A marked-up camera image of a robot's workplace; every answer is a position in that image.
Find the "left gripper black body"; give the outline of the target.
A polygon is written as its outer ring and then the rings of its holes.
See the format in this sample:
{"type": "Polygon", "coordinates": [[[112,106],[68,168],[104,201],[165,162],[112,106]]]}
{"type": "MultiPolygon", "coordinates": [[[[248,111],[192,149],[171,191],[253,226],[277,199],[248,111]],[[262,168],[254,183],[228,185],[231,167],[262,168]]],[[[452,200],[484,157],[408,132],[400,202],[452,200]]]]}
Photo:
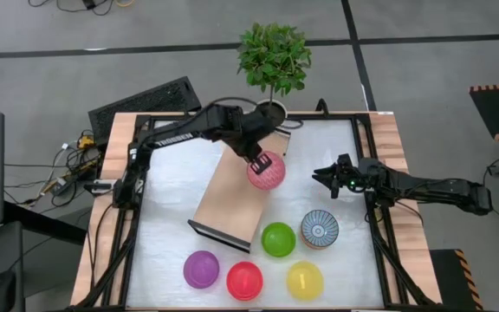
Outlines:
{"type": "Polygon", "coordinates": [[[262,113],[243,114],[241,117],[241,133],[231,143],[235,154],[245,159],[256,159],[262,148],[259,141],[276,129],[274,120],[262,113]]]}

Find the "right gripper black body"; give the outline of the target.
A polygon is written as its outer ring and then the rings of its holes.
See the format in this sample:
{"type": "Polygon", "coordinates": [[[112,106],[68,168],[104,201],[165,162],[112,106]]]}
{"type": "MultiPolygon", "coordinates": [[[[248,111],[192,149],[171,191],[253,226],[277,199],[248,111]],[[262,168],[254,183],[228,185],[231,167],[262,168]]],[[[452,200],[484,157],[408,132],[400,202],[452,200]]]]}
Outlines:
{"type": "Polygon", "coordinates": [[[348,155],[342,156],[342,176],[343,184],[350,192],[362,193],[366,190],[366,179],[358,168],[353,166],[348,155]]]}

